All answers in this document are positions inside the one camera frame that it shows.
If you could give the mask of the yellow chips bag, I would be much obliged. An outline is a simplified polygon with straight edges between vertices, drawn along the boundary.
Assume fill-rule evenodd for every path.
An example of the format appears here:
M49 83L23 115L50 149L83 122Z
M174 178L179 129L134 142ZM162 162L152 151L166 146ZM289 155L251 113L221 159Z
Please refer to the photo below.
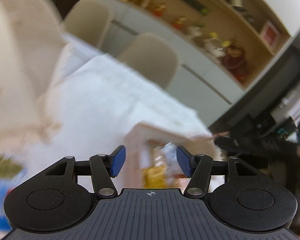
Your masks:
M143 187L147 189L168 188L166 168L165 164L143 168L141 170Z

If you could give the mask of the blue seaweed snack bag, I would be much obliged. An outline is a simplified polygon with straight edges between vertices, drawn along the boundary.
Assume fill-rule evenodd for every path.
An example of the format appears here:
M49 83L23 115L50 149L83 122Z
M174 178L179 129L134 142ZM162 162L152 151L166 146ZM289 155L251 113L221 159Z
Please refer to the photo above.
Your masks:
M7 195L20 183L27 174L26 161L23 157L0 154L0 231L10 231L11 225L4 211Z

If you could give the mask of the square biscuit clear pack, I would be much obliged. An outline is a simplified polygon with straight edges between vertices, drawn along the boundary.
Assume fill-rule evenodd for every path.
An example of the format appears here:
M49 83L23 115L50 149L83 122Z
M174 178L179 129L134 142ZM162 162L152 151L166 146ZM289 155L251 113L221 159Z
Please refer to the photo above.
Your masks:
M177 147L169 142L164 146L156 146L153 148L153 165L166 165L166 176L181 178L183 172L177 161Z

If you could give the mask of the pink open gift box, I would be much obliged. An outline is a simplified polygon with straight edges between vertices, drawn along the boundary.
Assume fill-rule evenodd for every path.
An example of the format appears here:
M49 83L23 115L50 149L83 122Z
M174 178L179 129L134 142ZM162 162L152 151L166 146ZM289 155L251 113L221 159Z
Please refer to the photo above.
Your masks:
M149 124L137 124L125 136L126 161L120 173L122 188L179 188L189 180L183 174L176 156L183 145L192 155L205 154L221 160L221 150L213 136L186 137Z

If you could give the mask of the white knitted tablecloth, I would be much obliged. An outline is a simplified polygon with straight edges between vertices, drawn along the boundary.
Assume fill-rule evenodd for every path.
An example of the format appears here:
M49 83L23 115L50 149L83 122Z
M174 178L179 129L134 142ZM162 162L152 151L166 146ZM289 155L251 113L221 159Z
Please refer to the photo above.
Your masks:
M124 145L126 161L114 183L117 189L138 188L141 171L149 164L149 140L183 144L193 154L220 156L195 110L107 55L91 59L56 91L61 96L61 130L50 142L27 148L28 176L65 156L88 160Z

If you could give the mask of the brown plush toy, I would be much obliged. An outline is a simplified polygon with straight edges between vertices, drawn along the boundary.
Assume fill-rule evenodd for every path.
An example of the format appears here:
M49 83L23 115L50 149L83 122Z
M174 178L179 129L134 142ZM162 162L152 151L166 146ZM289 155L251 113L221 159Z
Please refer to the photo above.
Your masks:
M238 80L243 81L247 76L247 54L244 48L235 43L226 47L222 65Z

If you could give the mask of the red framed picture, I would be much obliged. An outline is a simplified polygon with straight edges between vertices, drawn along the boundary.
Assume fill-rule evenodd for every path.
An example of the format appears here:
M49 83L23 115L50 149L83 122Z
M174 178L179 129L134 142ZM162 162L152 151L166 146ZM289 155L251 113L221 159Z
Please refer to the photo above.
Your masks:
M272 48L275 49L281 37L280 32L277 30L275 25L270 21L267 21L260 33L262 39Z

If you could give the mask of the beige chair right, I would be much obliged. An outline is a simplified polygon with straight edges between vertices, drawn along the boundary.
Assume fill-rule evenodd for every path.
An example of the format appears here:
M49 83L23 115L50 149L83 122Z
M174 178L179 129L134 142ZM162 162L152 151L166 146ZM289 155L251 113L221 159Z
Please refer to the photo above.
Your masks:
M162 89L168 88L180 65L177 53L151 33L137 35L116 58Z

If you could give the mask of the beige chair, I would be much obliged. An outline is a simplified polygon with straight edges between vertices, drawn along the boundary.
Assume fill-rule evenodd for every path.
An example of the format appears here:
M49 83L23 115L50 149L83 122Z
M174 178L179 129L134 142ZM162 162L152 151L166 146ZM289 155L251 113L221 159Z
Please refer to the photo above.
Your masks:
M162 89L168 88L180 65L177 53L151 33L137 35L116 58Z
M101 48L114 19L114 12L98 0L80 0L70 10L63 23L68 33Z

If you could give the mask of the white plush toy figurine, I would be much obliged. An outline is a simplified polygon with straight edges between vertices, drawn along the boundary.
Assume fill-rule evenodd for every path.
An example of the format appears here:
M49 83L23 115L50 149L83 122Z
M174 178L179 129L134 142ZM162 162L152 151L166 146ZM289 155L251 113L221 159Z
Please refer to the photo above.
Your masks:
M226 48L231 45L230 41L222 41L215 32L210 33L210 38L203 40L204 49L213 57L219 58L226 55Z

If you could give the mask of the beige chair left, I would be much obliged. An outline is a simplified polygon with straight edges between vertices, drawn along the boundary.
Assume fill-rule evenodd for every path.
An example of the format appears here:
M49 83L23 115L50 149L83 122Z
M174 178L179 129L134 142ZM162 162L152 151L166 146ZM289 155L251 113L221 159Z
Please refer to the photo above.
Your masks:
M101 48L114 19L114 12L98 0L80 0L70 10L63 23L68 33Z

